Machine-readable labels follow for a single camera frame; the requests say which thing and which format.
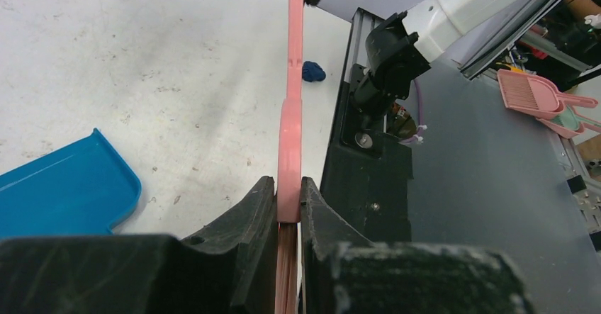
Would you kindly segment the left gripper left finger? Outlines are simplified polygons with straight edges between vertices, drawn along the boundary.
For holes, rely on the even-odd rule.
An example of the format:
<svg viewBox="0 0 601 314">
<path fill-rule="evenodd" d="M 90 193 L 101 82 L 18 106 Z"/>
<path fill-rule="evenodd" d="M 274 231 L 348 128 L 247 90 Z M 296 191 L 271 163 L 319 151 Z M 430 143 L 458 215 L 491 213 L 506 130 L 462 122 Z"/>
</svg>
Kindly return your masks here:
<svg viewBox="0 0 601 314">
<path fill-rule="evenodd" d="M 2 313 L 273 313 L 274 180 L 199 231 L 1 242 Z"/>
</svg>

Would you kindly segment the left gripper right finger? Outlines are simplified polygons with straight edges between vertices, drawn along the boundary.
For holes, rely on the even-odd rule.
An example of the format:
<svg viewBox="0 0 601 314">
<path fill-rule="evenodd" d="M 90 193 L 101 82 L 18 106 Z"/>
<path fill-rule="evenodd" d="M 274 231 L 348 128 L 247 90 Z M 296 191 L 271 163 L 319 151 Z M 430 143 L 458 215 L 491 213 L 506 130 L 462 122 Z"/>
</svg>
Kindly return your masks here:
<svg viewBox="0 0 601 314">
<path fill-rule="evenodd" d="M 512 261 L 462 245 L 371 242 L 315 182 L 300 192 L 304 313 L 531 313 Z"/>
</svg>

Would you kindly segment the pink hand brush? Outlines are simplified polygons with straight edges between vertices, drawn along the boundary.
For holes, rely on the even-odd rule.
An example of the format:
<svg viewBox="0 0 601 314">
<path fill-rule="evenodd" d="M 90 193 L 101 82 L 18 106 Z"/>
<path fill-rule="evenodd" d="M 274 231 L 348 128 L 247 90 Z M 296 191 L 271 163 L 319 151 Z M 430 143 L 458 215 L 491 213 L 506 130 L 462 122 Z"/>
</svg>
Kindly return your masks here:
<svg viewBox="0 0 601 314">
<path fill-rule="evenodd" d="M 275 313 L 297 311 L 298 223 L 302 167 L 303 0 L 288 0 L 286 98 L 281 108 L 277 169 L 279 223 Z"/>
</svg>

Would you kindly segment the blue plastic dustpan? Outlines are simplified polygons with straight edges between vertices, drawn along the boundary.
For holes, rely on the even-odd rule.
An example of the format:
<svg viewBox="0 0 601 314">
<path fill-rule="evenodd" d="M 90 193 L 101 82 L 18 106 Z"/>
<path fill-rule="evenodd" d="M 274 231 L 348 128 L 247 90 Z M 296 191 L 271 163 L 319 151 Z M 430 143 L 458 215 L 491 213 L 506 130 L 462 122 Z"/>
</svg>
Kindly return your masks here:
<svg viewBox="0 0 601 314">
<path fill-rule="evenodd" d="M 99 129 L 1 175 L 1 238 L 110 235 L 142 184 Z"/>
</svg>

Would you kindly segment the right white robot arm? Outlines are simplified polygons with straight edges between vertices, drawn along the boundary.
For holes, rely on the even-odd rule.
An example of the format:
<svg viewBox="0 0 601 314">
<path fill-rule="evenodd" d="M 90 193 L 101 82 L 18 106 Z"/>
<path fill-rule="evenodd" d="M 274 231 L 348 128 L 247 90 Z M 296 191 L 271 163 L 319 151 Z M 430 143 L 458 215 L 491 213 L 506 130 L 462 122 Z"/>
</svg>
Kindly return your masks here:
<svg viewBox="0 0 601 314">
<path fill-rule="evenodd" d="M 354 106 L 381 117 L 448 47 L 516 1 L 424 0 L 394 13 L 366 36 L 369 69 L 354 90 Z"/>
</svg>

